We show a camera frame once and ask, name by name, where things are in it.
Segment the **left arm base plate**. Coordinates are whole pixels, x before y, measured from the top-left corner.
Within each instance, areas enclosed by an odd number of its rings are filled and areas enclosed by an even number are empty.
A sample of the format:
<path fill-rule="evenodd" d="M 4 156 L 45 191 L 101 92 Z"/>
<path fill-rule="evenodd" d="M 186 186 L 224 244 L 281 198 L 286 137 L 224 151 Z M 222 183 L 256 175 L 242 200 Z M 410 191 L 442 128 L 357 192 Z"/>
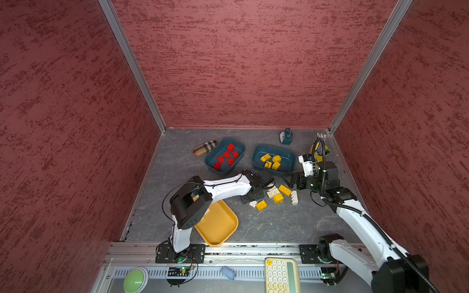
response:
<path fill-rule="evenodd" d="M 201 264 L 204 262 L 206 245 L 191 244 L 187 249 L 176 253 L 169 243 L 162 243 L 156 248 L 156 264 Z"/>

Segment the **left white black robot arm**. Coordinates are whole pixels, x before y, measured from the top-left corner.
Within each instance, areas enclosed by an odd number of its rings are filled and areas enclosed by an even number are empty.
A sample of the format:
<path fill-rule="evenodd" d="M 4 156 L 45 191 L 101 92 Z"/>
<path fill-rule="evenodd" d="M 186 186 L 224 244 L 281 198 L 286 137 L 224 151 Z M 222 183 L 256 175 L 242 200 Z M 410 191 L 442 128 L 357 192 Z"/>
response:
<path fill-rule="evenodd" d="M 275 184 L 268 171 L 253 173 L 243 170 L 234 177 L 214 181 L 192 177 L 180 185 L 180 189 L 169 200 L 173 222 L 169 238 L 173 251 L 181 253 L 190 246 L 192 228 L 207 213 L 210 206 L 231 197 L 241 197 L 243 203 L 264 198 L 264 191 Z"/>

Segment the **white lego cluster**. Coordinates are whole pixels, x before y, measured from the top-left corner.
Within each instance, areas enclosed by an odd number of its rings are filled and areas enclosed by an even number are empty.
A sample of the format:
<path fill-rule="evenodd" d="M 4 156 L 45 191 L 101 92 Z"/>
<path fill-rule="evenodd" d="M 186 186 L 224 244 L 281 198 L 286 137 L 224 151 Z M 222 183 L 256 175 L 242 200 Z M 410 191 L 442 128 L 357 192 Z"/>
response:
<path fill-rule="evenodd" d="M 268 189 L 266 194 L 270 199 L 273 199 L 276 195 L 280 194 L 280 191 L 278 190 L 277 187 L 274 186 L 274 187 Z"/>

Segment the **red lego long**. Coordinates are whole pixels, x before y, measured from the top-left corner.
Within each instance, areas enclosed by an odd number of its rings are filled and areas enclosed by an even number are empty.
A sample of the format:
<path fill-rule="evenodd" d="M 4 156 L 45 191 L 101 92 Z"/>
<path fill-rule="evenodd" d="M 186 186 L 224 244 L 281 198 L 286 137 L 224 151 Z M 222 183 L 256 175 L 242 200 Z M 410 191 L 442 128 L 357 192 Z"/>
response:
<path fill-rule="evenodd" d="M 213 168 L 216 170 L 216 171 L 219 171 L 220 168 L 221 168 L 221 163 L 220 162 L 216 162 L 215 165 L 213 166 Z"/>

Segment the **yellow lego bottom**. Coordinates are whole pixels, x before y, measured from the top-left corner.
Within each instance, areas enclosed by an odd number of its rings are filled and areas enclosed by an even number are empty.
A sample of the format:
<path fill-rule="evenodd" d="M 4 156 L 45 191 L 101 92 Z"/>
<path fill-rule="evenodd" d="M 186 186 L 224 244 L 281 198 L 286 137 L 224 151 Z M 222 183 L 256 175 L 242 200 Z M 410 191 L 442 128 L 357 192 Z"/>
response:
<path fill-rule="evenodd" d="M 255 207 L 256 207 L 256 209 L 257 209 L 258 211 L 262 211 L 262 210 L 264 210 L 264 209 L 267 208 L 267 203 L 263 200 L 263 201 L 258 202 L 258 203 L 255 205 Z"/>

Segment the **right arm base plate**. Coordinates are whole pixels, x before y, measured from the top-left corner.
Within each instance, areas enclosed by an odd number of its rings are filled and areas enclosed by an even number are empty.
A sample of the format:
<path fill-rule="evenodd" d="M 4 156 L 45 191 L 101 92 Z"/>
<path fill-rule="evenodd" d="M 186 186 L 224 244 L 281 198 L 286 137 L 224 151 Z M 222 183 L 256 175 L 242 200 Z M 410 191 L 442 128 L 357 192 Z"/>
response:
<path fill-rule="evenodd" d="M 341 264 L 332 257 L 328 243 L 320 242 L 316 244 L 300 244 L 299 255 L 302 264 Z"/>

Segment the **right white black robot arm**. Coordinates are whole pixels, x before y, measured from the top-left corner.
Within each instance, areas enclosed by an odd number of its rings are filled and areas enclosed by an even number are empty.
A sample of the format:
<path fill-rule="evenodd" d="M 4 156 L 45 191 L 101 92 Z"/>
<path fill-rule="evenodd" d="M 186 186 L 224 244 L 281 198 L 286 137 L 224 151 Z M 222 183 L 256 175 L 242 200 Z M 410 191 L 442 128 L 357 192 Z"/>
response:
<path fill-rule="evenodd" d="M 322 262 L 339 261 L 370 285 L 374 293 L 436 293 L 429 266 L 394 241 L 365 211 L 353 192 L 341 186 L 337 166 L 330 161 L 314 164 L 308 172 L 282 176 L 290 189 L 308 189 L 320 195 L 325 206 L 342 218 L 369 251 L 366 256 L 338 234 L 323 236 L 316 246 Z"/>

